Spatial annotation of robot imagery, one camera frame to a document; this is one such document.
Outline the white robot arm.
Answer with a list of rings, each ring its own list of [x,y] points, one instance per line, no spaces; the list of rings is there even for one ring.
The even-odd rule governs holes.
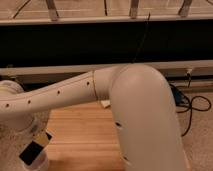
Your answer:
[[[90,71],[30,92],[0,82],[0,123],[23,131],[34,113],[108,100],[125,171],[187,171],[187,162],[169,83],[144,64]]]

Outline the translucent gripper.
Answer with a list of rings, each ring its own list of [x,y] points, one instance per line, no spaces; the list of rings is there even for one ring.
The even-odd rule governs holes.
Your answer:
[[[33,144],[45,148],[50,143],[51,139],[52,135],[49,132],[42,130],[33,137]]]

